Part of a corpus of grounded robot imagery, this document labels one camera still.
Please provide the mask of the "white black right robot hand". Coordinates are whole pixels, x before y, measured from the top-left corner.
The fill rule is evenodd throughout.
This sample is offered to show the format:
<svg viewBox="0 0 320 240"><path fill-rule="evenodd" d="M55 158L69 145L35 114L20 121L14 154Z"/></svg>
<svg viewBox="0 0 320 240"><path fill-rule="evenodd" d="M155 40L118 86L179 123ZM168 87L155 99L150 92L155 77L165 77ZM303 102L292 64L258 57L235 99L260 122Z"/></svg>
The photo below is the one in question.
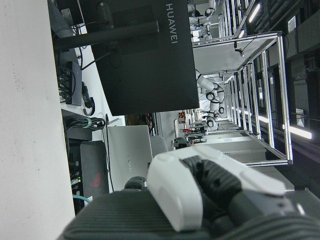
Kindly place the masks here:
<svg viewBox="0 0 320 240"><path fill-rule="evenodd" d="M158 154L146 187L95 198L61 240L317 240L285 184L210 145Z"/></svg>

